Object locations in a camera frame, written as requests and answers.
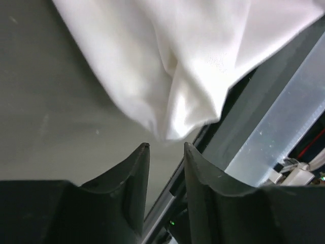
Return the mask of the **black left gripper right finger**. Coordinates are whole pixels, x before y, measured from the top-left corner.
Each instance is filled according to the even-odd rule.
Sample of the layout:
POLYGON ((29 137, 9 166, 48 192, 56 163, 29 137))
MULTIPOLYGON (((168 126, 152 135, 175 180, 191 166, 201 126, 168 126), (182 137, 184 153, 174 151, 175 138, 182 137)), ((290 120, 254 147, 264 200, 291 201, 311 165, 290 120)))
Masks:
POLYGON ((324 243, 324 187, 254 188, 184 145, 193 243, 324 243))

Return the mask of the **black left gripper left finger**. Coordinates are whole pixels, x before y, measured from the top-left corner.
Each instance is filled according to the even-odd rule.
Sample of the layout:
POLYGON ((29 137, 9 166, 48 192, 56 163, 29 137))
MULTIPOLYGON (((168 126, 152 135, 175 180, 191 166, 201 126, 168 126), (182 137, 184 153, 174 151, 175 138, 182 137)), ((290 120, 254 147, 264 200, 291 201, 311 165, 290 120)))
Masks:
POLYGON ((137 243, 144 223, 148 143, 100 176, 1 182, 1 243, 137 243))

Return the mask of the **white t-shirt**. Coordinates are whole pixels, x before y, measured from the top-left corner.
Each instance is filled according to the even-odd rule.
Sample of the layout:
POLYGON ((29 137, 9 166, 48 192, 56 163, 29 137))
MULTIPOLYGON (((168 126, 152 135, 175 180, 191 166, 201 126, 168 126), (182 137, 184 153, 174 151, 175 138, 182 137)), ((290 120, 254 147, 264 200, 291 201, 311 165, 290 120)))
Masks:
POLYGON ((54 1, 130 119, 177 141, 221 118, 229 90, 324 15, 324 1, 54 1))

